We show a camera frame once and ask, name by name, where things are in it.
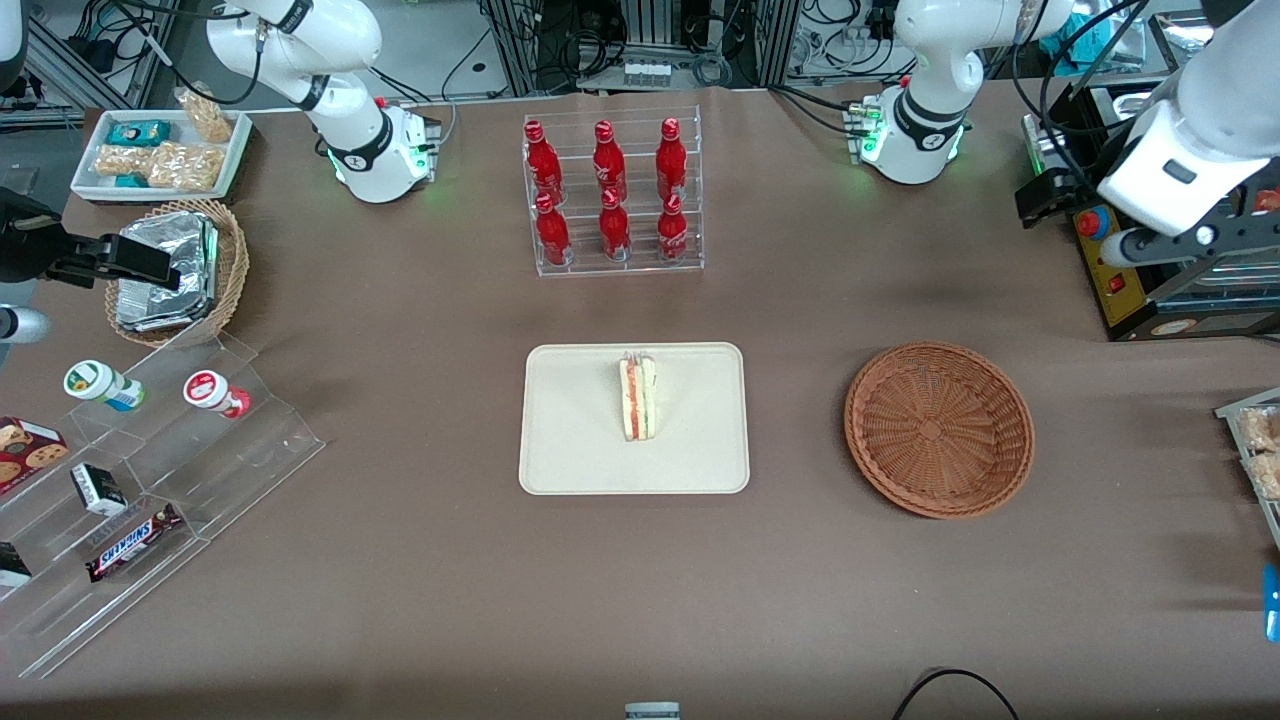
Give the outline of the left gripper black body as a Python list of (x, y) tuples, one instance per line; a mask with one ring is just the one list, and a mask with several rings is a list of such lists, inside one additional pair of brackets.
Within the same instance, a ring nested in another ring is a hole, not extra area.
[(1100, 170), (1093, 165), (1065, 167), (1060, 176), (1060, 211), (1075, 213), (1097, 204)]

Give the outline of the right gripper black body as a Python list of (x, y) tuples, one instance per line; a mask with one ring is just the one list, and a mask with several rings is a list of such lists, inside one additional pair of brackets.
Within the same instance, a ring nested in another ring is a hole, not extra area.
[(8, 188), (1, 190), (1, 281), (50, 281), (55, 263), (97, 261), (83, 251), (92, 243), (68, 232), (51, 209)]

